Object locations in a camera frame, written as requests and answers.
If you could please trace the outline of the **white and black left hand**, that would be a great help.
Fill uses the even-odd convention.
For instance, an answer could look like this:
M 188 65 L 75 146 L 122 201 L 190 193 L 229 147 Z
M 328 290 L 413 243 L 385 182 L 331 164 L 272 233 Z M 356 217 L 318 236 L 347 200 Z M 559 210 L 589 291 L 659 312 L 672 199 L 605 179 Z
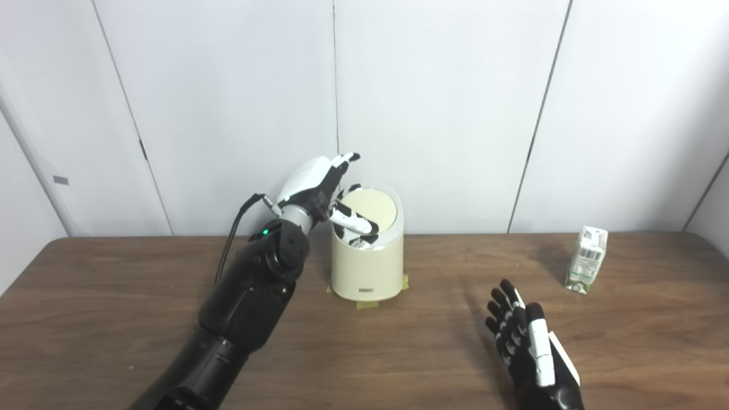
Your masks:
M 279 218 L 298 226 L 305 236 L 318 223 L 328 220 L 360 236 L 378 235 L 377 223 L 344 205 L 335 195 L 350 164 L 360 158 L 359 153 L 351 151 L 333 159 L 313 158 L 300 166 L 286 180 L 277 198 Z

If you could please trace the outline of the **white and black right hand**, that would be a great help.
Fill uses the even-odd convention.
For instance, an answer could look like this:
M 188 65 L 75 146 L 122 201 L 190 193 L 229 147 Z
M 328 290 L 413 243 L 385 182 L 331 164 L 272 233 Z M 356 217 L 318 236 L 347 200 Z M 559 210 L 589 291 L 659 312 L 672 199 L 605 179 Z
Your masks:
M 526 303 L 510 280 L 490 292 L 485 326 L 513 380 L 520 409 L 583 409 L 580 375 L 541 304 Z

